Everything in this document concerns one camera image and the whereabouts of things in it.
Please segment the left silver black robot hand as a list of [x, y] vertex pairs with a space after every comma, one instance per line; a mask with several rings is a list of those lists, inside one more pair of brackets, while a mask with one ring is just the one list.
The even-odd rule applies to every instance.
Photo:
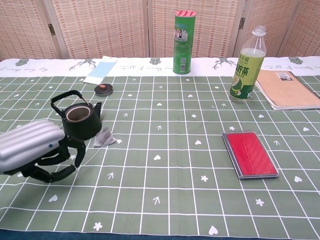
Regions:
[[[69, 147], [77, 150], [74, 164], [52, 173], [40, 168], [66, 161]], [[0, 135], [0, 173], [12, 176], [21, 172], [24, 177], [53, 183], [71, 175], [85, 153], [84, 141], [67, 135], [49, 120], [36, 120]]]

